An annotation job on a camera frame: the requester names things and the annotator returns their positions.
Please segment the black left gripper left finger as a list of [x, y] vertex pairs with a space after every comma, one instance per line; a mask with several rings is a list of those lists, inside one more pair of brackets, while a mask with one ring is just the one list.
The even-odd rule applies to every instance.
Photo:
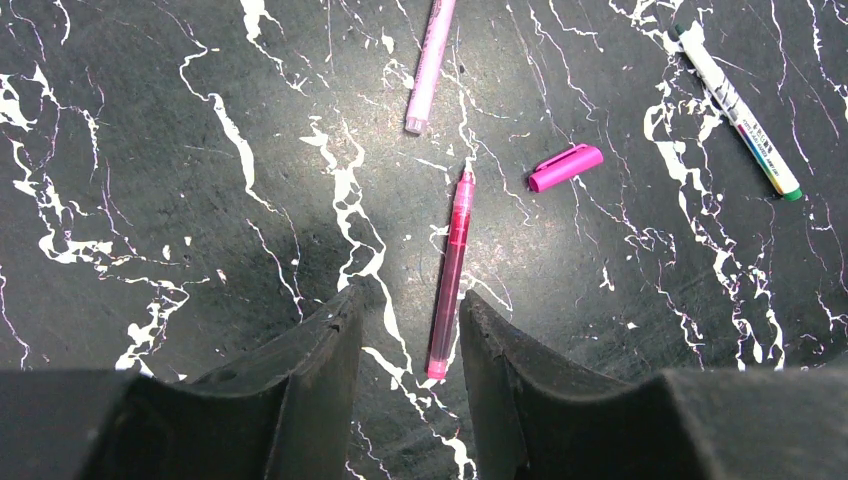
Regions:
[[134, 372], [1, 375], [5, 479], [340, 479], [364, 320], [348, 286], [193, 382]]

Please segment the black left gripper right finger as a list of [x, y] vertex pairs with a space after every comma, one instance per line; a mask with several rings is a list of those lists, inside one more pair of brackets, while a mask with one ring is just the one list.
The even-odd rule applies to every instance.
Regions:
[[843, 479], [847, 373], [663, 370], [628, 384], [574, 363], [478, 294], [460, 343], [484, 479]]

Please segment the magenta pen cap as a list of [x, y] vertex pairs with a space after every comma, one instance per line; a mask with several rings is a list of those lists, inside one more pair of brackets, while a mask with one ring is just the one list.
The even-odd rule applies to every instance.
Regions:
[[537, 165], [528, 178], [528, 186], [532, 192], [541, 193], [602, 163], [599, 148], [578, 144]]

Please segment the white green-ended marker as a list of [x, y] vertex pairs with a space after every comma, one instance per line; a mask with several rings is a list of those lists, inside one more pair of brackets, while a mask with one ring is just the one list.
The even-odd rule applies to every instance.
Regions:
[[776, 192], [788, 201], [801, 199], [803, 192], [796, 176], [729, 77], [705, 48], [700, 24], [697, 21], [688, 27], [675, 24], [674, 32], [703, 84]]

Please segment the light pink pen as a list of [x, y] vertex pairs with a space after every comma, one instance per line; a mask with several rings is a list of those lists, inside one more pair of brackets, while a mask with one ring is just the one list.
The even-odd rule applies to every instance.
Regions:
[[405, 115], [405, 130], [422, 135], [428, 124], [456, 6], [455, 0], [432, 2], [413, 89]]

